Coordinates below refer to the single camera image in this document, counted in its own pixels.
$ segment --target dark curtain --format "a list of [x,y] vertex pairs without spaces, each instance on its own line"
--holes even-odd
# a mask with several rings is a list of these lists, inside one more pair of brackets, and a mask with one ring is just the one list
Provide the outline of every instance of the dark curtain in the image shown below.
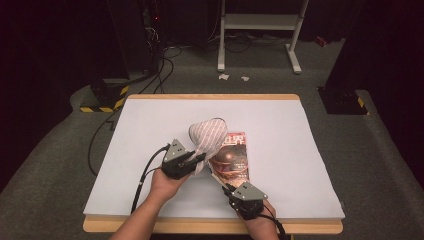
[[327,43],[340,41],[349,31],[364,0],[310,0],[299,39],[321,37]]

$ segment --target small white object on floor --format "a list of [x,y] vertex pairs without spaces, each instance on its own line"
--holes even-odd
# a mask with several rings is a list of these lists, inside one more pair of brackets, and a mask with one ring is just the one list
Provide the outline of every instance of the small white object on floor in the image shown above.
[[228,80],[228,77],[230,77],[230,75],[227,75],[227,74],[221,74],[221,75],[219,75],[219,79]]

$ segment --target gray carpet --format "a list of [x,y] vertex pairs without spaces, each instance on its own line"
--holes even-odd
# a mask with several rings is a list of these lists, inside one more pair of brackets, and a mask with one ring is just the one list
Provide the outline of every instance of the gray carpet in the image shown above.
[[[227,44],[233,50],[244,46]],[[217,51],[171,49],[175,68],[165,93],[295,93],[301,98],[318,149],[346,219],[338,235],[296,236],[296,239],[424,239],[424,193],[393,144],[366,91],[358,91],[370,111],[367,116],[328,115],[317,92],[323,86],[342,47],[325,48],[299,42],[296,53],[303,73],[292,72],[277,46],[252,46],[243,53],[227,52],[228,80],[219,80]],[[162,79],[170,71],[166,63]],[[243,81],[242,76],[249,77]],[[132,85],[137,93],[146,82]],[[151,93],[157,81],[145,93]],[[84,205],[95,177],[87,165],[90,140],[109,113],[79,111],[88,88],[70,99],[74,112],[33,150],[0,195],[0,240],[107,239],[110,234],[82,229]],[[119,113],[112,120],[118,120]],[[101,166],[113,131],[104,126],[95,138],[92,163]],[[152,239],[248,239],[241,236],[169,236]]]

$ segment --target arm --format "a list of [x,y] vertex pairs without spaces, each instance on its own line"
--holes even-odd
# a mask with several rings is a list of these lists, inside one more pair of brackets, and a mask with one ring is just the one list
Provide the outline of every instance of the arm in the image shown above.
[[[272,215],[276,216],[276,211],[268,200],[264,200],[264,205],[271,211]],[[271,217],[271,213],[264,208],[261,214]],[[247,231],[254,240],[278,240],[277,229],[273,221],[263,217],[244,220],[243,217],[239,215],[239,218],[243,221]]]
[[188,177],[189,175],[180,180],[174,180],[168,178],[161,169],[155,170],[146,200],[129,216],[110,239],[149,239],[160,209],[177,194],[178,189]]

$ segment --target metal stand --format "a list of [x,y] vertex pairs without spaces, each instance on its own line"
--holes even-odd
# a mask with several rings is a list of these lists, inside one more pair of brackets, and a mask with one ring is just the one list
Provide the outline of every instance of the metal stand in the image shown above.
[[257,30],[292,30],[293,36],[290,44],[286,44],[293,71],[302,72],[294,48],[299,32],[305,18],[309,0],[303,0],[300,13],[297,15],[272,15],[272,14],[226,14],[225,0],[221,5],[221,31],[218,52],[218,71],[225,71],[225,30],[226,29],[257,29]]

